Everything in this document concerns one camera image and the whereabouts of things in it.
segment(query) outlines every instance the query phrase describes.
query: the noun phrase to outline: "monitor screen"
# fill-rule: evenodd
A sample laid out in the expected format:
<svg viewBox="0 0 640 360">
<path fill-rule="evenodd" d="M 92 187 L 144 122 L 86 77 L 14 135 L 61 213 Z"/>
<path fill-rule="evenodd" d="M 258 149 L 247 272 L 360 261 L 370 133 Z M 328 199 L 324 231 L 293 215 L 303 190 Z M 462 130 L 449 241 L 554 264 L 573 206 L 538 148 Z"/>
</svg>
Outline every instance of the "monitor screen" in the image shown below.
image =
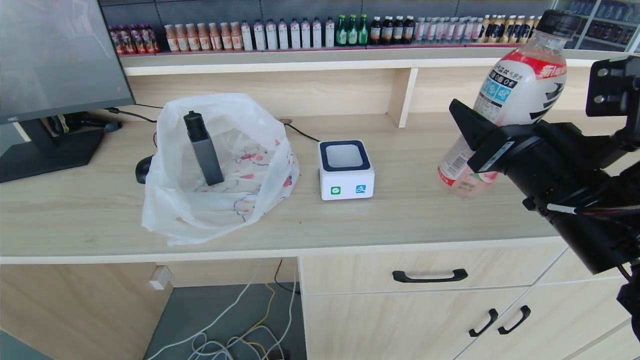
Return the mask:
<svg viewBox="0 0 640 360">
<path fill-rule="evenodd" d="M 133 104 L 97 0 L 1 0 L 0 124 Z"/>
</svg>

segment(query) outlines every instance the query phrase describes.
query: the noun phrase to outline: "black handle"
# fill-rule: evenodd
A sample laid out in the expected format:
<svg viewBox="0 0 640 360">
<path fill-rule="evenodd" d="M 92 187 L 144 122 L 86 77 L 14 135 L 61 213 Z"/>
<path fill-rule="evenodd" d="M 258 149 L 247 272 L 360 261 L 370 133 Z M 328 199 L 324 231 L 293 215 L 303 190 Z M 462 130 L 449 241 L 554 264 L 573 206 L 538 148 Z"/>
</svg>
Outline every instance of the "black handle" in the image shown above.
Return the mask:
<svg viewBox="0 0 640 360">
<path fill-rule="evenodd" d="M 391 274 L 397 282 L 453 282 L 462 281 L 469 276 L 465 269 L 455 269 L 453 270 L 453 277 L 447 277 L 445 279 L 412 279 L 408 277 L 404 271 L 400 270 L 396 270 Z"/>
<path fill-rule="evenodd" d="M 500 335 L 506 335 L 506 334 L 509 334 L 511 331 L 514 331 L 518 326 L 520 326 L 521 323 L 524 322 L 524 320 L 526 320 L 529 317 L 529 315 L 531 315 L 531 309 L 529 309 L 529 306 L 525 305 L 521 307 L 520 311 L 522 311 L 522 318 L 520 319 L 520 321 L 509 330 L 505 329 L 504 326 L 500 326 L 498 328 L 498 332 L 500 333 Z"/>
<path fill-rule="evenodd" d="M 480 330 L 479 332 L 476 332 L 473 329 L 469 330 L 469 335 L 472 338 L 477 338 L 478 336 L 480 336 L 480 334 L 482 334 L 485 330 L 489 329 L 489 326 L 491 326 L 491 324 L 493 324 L 496 320 L 498 320 L 498 311 L 496 309 L 489 310 L 489 316 L 491 317 L 491 320 L 489 320 L 489 323 L 486 324 L 482 328 L 482 330 Z"/>
</svg>

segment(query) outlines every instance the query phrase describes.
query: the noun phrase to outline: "monitor stand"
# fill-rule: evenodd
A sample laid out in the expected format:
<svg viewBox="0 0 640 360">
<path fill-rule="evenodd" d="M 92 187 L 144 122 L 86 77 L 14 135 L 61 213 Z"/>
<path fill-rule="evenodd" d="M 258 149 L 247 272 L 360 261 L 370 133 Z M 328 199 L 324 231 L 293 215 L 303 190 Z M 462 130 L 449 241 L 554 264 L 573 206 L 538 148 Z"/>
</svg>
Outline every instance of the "monitor stand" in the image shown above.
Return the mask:
<svg viewBox="0 0 640 360">
<path fill-rule="evenodd" d="M 43 120 L 19 122 L 30 142 L 11 146 L 0 156 L 0 183 L 89 164 L 103 129 L 53 137 Z"/>
</svg>

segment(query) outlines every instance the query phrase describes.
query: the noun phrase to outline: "green bottle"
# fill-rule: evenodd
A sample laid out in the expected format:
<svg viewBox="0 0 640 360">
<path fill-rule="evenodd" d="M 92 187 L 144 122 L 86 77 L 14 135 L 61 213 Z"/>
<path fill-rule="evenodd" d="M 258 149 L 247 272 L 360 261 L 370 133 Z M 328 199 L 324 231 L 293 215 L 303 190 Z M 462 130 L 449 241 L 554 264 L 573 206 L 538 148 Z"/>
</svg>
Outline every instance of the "green bottle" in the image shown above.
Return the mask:
<svg viewBox="0 0 640 360">
<path fill-rule="evenodd" d="M 367 45 L 369 30 L 367 30 L 367 14 L 360 16 L 360 30 L 358 31 L 358 45 Z"/>
<path fill-rule="evenodd" d="M 335 40 L 338 46 L 347 44 L 347 28 L 344 15 L 338 16 L 338 26 L 335 28 Z"/>
<path fill-rule="evenodd" d="M 347 31 L 347 43 L 353 46 L 358 43 L 358 27 L 356 26 L 356 15 L 351 14 L 349 19 L 349 31 Z"/>
</svg>

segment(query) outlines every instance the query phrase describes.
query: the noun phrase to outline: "black computer mouse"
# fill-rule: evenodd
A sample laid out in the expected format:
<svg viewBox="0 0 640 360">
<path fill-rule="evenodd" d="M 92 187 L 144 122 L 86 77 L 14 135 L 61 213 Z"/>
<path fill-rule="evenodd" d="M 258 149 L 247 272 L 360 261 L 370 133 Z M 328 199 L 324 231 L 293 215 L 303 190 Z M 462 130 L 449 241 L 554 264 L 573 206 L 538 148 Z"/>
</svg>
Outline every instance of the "black computer mouse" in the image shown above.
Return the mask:
<svg viewBox="0 0 640 360">
<path fill-rule="evenodd" d="M 147 174 L 149 173 L 149 167 L 151 166 L 151 159 L 153 159 L 153 155 L 144 158 L 138 162 L 136 165 L 136 180 L 144 184 L 147 182 Z"/>
</svg>

